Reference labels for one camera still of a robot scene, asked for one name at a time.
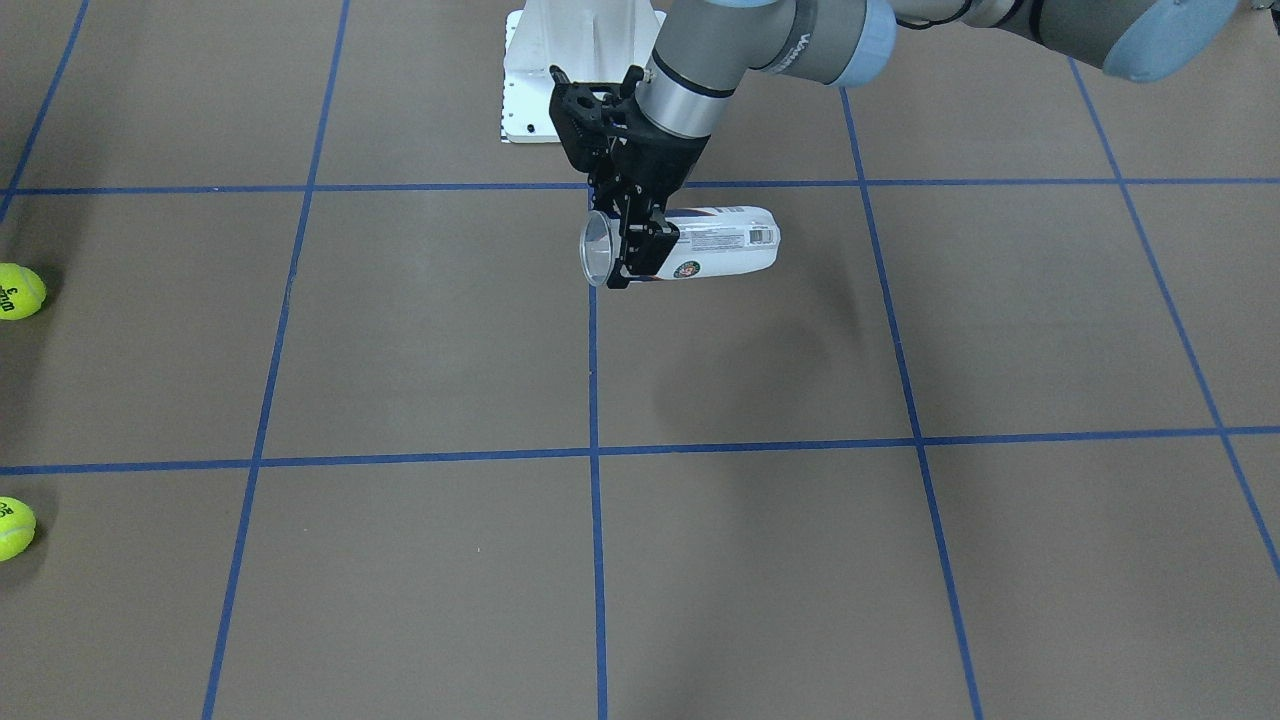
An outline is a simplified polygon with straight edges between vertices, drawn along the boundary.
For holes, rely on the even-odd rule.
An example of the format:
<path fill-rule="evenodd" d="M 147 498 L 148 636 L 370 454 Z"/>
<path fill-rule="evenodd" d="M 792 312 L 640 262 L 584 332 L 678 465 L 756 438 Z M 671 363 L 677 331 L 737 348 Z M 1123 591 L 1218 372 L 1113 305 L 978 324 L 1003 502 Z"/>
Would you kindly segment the yellow tennis ball with logo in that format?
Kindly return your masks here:
<path fill-rule="evenodd" d="M 1 263 L 1 319 L 22 320 L 38 313 L 49 296 L 41 277 L 27 266 Z"/>

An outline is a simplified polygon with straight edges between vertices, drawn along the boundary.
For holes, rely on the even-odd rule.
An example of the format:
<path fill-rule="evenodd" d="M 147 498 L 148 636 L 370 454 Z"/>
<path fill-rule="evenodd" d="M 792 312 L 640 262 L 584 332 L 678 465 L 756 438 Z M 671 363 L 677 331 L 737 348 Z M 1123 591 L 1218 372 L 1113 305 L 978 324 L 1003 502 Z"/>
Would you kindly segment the yellow tennis ball plain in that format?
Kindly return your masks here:
<path fill-rule="evenodd" d="M 3 496 L 0 560 L 5 562 L 26 552 L 35 541 L 37 525 L 37 518 L 29 505 Z"/>

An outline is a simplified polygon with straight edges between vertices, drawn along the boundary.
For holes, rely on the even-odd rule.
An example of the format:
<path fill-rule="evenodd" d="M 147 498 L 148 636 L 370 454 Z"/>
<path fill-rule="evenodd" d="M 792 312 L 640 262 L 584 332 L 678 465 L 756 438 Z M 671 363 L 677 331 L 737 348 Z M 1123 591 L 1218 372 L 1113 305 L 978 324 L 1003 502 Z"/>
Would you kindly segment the clear tennis ball can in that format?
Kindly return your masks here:
<path fill-rule="evenodd" d="M 767 269 L 777 259 L 782 234 L 764 208 L 677 208 L 667 217 L 677 237 L 658 268 L 635 270 L 623 256 L 617 211 L 591 210 L 581 233 L 580 259 L 588 282 L 609 283 L 613 272 L 627 283 L 739 275 Z"/>

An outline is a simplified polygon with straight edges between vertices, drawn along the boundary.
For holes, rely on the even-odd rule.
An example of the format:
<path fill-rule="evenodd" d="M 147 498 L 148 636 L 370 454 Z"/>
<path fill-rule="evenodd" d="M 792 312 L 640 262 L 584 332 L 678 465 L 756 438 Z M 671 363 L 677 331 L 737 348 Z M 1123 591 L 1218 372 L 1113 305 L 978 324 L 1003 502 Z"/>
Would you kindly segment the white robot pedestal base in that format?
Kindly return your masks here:
<path fill-rule="evenodd" d="M 617 85 L 645 65 L 664 20 L 650 1 L 526 1 L 508 13 L 500 141 L 556 143 L 552 67 L 571 82 Z"/>

